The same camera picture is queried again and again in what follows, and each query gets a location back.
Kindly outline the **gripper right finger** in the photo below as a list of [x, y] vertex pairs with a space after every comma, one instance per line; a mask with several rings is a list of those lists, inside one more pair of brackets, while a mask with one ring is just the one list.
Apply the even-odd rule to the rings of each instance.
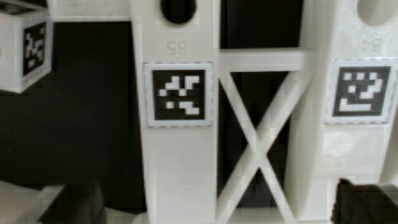
[[337, 183], [332, 224], [398, 224], [398, 187], [392, 184]]

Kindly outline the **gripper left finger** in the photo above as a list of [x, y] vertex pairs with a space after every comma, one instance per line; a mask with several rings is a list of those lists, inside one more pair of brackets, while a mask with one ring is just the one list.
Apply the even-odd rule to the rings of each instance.
[[106, 224], [101, 185], [96, 180], [62, 186], [35, 203], [30, 222], [35, 224]]

